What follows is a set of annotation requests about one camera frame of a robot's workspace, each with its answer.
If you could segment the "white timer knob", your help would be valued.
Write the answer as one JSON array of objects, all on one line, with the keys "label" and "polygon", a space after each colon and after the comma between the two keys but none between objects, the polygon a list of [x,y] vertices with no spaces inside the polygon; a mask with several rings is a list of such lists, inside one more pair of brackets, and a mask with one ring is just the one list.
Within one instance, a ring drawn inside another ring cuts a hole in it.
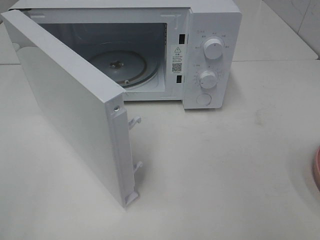
[{"label": "white timer knob", "polygon": [[211,89],[218,83],[218,77],[213,71],[204,71],[199,75],[199,84],[203,89]]}]

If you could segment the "white microwave door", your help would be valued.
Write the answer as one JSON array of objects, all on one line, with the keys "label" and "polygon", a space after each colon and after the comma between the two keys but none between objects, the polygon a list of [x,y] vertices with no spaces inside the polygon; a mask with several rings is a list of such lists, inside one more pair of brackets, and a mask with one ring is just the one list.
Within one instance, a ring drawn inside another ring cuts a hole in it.
[{"label": "white microwave door", "polygon": [[41,111],[114,199],[126,207],[138,193],[125,90],[19,10],[1,14]]}]

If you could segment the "pink round plate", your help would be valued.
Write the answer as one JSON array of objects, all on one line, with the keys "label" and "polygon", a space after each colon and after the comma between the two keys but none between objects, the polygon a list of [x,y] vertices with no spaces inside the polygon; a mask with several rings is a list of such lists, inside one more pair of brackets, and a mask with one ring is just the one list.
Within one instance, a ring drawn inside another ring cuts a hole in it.
[{"label": "pink round plate", "polygon": [[320,189],[320,148],[318,147],[313,161],[313,177],[318,189]]}]

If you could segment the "glass microwave turntable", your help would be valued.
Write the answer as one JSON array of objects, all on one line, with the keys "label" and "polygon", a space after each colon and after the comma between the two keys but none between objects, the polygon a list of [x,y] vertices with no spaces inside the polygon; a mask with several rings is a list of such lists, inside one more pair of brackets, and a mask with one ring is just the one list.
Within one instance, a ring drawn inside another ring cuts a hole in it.
[{"label": "glass microwave turntable", "polygon": [[129,50],[107,51],[90,58],[89,62],[123,88],[148,81],[160,66],[158,59]]}]

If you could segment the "white microwave oven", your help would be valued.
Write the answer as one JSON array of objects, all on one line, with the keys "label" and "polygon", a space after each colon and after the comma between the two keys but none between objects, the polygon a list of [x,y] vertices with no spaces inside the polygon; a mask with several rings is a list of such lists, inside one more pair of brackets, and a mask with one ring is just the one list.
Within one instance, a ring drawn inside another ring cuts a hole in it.
[{"label": "white microwave oven", "polygon": [[[20,0],[18,10],[85,59],[108,51],[134,51],[159,60],[148,81],[124,88],[125,101],[181,101],[185,109],[223,105],[242,14],[231,0]],[[203,44],[223,40],[222,56],[205,57]],[[212,71],[218,82],[200,86]],[[197,97],[209,94],[209,105]]]}]

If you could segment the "white upper power knob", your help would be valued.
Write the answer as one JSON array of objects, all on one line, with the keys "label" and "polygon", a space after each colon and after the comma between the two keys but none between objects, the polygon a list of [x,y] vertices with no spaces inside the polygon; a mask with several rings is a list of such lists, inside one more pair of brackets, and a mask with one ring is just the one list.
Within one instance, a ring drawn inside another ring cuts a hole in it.
[{"label": "white upper power knob", "polygon": [[207,59],[215,60],[222,56],[224,50],[224,42],[218,36],[208,38],[203,43],[203,52]]}]

